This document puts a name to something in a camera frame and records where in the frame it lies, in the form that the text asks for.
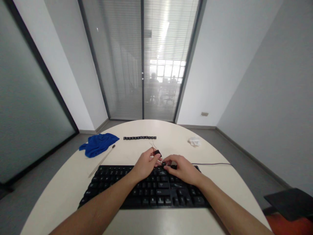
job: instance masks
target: black keyboard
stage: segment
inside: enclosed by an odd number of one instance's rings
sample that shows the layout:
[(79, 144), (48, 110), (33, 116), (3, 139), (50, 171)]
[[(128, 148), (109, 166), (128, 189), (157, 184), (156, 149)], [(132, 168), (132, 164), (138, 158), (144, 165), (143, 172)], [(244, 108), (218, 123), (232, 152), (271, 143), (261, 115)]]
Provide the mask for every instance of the black keyboard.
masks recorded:
[[(133, 166), (126, 165), (99, 166), (78, 208), (119, 181), (132, 168)], [(121, 209), (199, 207), (210, 207), (200, 190), (170, 175), (162, 166), (159, 166), (133, 188)]]

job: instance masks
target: blue towel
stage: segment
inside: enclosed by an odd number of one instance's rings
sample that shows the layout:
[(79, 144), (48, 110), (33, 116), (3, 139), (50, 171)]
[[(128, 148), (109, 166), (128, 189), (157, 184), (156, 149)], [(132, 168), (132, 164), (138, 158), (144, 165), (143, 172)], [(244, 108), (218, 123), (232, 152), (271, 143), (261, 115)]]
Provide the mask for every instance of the blue towel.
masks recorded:
[(83, 144), (79, 147), (79, 151), (85, 149), (85, 155), (93, 158), (106, 151), (110, 145), (118, 140), (119, 138), (117, 136), (110, 133), (93, 135), (88, 138), (88, 144)]

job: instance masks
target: floor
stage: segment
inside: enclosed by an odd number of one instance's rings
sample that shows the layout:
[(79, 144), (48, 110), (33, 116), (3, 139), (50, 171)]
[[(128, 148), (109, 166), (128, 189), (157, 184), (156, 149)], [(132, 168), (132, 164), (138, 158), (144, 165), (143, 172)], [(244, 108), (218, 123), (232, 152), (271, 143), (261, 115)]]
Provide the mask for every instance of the floor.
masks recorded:
[[(109, 121), (101, 131), (123, 123)], [(234, 147), (216, 130), (188, 128), (212, 144), (237, 170), (262, 209), (269, 206), (263, 196), (285, 188), (256, 163)], [(87, 142), (91, 134), (79, 134), (30, 171), (13, 188), (15, 191), (0, 200), (0, 234), (20, 234), (27, 217), (52, 177), (67, 159)]]

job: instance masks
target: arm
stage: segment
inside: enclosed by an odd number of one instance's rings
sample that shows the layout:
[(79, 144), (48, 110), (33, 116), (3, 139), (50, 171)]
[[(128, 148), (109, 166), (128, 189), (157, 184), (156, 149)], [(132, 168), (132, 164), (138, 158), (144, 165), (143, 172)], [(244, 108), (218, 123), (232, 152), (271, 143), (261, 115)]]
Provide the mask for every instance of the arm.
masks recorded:
[(100, 193), (55, 228), (50, 235), (101, 235), (108, 227), (127, 195), (135, 185), (148, 177), (158, 162), (160, 154), (155, 155), (150, 148), (141, 154), (134, 168), (117, 183)]
[(237, 202), (224, 193), (212, 180), (199, 172), (187, 159), (180, 155), (170, 155), (164, 159), (167, 164), (177, 163), (177, 170), (165, 166), (170, 174), (186, 183), (198, 187), (221, 221), (232, 235), (273, 233)]

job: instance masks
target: white oval table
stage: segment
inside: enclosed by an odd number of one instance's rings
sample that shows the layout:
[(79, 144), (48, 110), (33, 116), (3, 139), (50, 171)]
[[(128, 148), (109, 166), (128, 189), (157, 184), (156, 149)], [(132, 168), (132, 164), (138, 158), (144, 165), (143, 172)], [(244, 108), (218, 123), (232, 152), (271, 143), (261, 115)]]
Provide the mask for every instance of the white oval table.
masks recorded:
[[(134, 165), (140, 154), (151, 147), (151, 140), (123, 140), (124, 136), (157, 136), (154, 144), (162, 156), (180, 154), (192, 163), (228, 163), (208, 142), (201, 138), (200, 147), (187, 140), (196, 136), (179, 125), (157, 120), (126, 122), (104, 131), (120, 138), (103, 165)], [(49, 234), (57, 225), (77, 210), (91, 181), (88, 175), (104, 153), (88, 159), (85, 151), (76, 151), (49, 182), (32, 212), (22, 235)], [(236, 170), (230, 165), (199, 165), (225, 193), (254, 215), (269, 229), (259, 205)], [(150, 209), (120, 210), (105, 234), (227, 234), (212, 209)]]

